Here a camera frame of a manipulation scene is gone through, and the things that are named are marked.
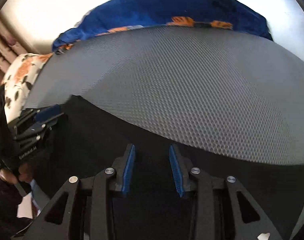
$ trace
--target finger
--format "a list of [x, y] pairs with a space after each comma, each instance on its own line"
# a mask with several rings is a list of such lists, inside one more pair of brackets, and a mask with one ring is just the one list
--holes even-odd
[[8, 169], [0, 170], [0, 179], [10, 184], [16, 184], [18, 182], [18, 179]]
[[29, 164], [28, 164], [28, 163], [23, 163], [23, 164], [19, 167], [19, 173], [20, 173], [20, 174], [28, 173], [29, 170], [30, 170], [30, 167], [29, 167]]
[[31, 174], [28, 173], [24, 173], [19, 175], [19, 181], [24, 181], [26, 183], [31, 183], [33, 177], [31, 176]]
[[33, 179], [32, 168], [28, 163], [24, 163], [19, 167], [19, 180], [30, 183]]

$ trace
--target curtain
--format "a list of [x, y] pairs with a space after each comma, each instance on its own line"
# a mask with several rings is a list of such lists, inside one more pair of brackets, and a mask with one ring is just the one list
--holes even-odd
[[3, 77], [16, 57], [23, 53], [28, 52], [10, 33], [0, 19], [0, 77]]

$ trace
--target silver screw head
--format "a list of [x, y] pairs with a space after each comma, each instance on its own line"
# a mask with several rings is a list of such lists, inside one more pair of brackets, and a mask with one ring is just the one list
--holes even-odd
[[70, 182], [70, 183], [75, 183], [75, 182], [78, 181], [78, 179], [79, 179], [78, 177], [72, 176], [72, 177], [69, 178], [69, 182]]
[[113, 174], [114, 173], [114, 169], [113, 168], [107, 168], [107, 169], [105, 169], [105, 173], [106, 174]]
[[201, 170], [199, 168], [194, 167], [194, 168], [191, 168], [191, 172], [193, 174], [199, 174], [201, 172]]
[[227, 180], [229, 183], [234, 183], [234, 182], [236, 182], [236, 178], [233, 177], [233, 176], [228, 176], [228, 177], [226, 178], [226, 180]]

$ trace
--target white wall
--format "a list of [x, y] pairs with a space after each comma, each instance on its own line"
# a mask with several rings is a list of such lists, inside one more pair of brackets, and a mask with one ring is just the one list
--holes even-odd
[[[109, 0], [8, 0], [3, 18], [36, 53], [48, 53], [62, 32]], [[304, 13], [295, 0], [238, 0], [263, 15], [274, 41], [304, 60]]]

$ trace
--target floral fabric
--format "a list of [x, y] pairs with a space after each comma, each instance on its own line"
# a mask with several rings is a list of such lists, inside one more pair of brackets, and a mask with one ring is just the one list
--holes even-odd
[[60, 54], [77, 41], [160, 25], [224, 28], [272, 41], [266, 19], [237, 0], [111, 0], [61, 33], [52, 51]]
[[21, 54], [18, 56], [4, 75], [2, 83], [5, 85], [5, 115], [7, 122], [20, 116], [30, 90], [44, 64], [52, 56], [38, 54]]

